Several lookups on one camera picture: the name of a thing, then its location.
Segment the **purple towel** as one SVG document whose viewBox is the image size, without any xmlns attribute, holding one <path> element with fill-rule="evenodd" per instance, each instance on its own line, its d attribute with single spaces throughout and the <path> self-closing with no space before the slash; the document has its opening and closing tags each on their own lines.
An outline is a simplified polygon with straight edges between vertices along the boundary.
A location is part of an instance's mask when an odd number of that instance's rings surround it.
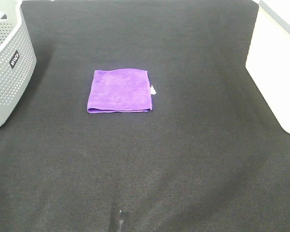
<svg viewBox="0 0 290 232">
<path fill-rule="evenodd" d="M 148 71 L 139 69 L 96 70 L 87 112 L 148 112 L 153 110 Z"/>
</svg>

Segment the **black fabric table mat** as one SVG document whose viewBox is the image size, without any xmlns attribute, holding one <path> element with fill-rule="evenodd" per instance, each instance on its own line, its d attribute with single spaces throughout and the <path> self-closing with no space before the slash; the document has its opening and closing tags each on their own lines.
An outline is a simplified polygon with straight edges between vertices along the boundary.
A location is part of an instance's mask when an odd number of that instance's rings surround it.
<svg viewBox="0 0 290 232">
<path fill-rule="evenodd" d="M 0 127 L 0 232 L 290 232 L 290 134 L 245 68 L 250 0 L 25 1 L 37 58 Z M 87 112 L 96 70 L 153 110 Z"/>
</svg>

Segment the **white box at right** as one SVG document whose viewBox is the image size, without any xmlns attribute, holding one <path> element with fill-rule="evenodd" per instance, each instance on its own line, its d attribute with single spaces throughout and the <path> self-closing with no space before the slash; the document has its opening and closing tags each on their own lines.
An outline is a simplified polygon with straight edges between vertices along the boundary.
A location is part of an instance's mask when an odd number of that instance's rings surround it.
<svg viewBox="0 0 290 232">
<path fill-rule="evenodd" d="M 246 69 L 290 134 L 290 0 L 260 0 Z"/>
</svg>

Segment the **grey perforated plastic basket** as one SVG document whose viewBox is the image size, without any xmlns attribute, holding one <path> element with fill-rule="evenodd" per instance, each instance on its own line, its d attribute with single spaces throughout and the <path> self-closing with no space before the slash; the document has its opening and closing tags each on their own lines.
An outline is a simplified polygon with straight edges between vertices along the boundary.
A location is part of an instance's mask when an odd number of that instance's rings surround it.
<svg viewBox="0 0 290 232">
<path fill-rule="evenodd" d="M 20 0 L 0 0 L 0 127 L 21 99 L 36 56 Z"/>
</svg>

